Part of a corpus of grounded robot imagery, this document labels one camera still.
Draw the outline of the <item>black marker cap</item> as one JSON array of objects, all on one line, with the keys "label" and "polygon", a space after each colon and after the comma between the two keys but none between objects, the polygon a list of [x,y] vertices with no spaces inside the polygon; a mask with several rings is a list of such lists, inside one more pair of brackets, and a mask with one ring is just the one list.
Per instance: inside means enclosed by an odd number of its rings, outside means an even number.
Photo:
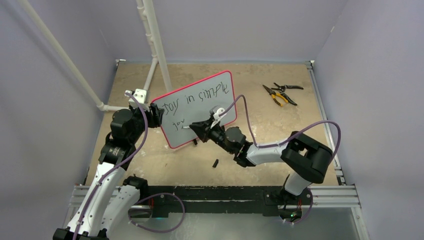
[{"label": "black marker cap", "polygon": [[214,164],[212,165],[212,167],[213,168],[216,168],[218,164],[219,164],[219,159],[216,159],[215,162],[214,162]]}]

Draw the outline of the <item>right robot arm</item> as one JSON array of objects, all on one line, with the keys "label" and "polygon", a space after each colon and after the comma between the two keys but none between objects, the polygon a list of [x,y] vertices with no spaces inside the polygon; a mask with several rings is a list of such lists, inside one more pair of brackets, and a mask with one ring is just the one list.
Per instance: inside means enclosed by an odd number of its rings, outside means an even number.
[{"label": "right robot arm", "polygon": [[255,145],[247,140],[239,127],[225,128],[213,124],[211,119],[193,122],[189,128],[203,142],[211,140],[230,155],[241,167],[255,167],[265,163],[285,163],[291,174],[280,196],[288,204],[300,198],[301,193],[311,184],[324,181],[334,152],[323,143],[304,134],[293,131],[283,142]]}]

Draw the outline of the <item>red framed whiteboard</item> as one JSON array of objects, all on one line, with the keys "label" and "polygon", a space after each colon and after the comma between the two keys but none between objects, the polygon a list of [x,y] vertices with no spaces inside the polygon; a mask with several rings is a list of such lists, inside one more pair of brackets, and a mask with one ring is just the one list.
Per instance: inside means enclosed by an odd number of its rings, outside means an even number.
[{"label": "red framed whiteboard", "polygon": [[164,110],[161,130],[171,149],[179,148],[197,135],[186,129],[193,122],[210,118],[216,106],[227,109],[235,100],[232,73],[228,70],[196,81],[153,99]]}]

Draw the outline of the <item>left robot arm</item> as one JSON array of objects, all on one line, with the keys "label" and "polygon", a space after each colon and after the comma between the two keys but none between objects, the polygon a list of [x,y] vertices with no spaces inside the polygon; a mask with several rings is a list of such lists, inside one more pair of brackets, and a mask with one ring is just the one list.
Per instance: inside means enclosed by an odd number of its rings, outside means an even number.
[{"label": "left robot arm", "polygon": [[112,115],[88,192],[67,226],[55,231],[54,240],[107,240],[131,206],[148,201],[148,182],[136,176],[126,178],[117,196],[112,195],[138,151],[136,142],[147,136],[147,129],[161,126],[163,114],[164,109],[152,103]]}]

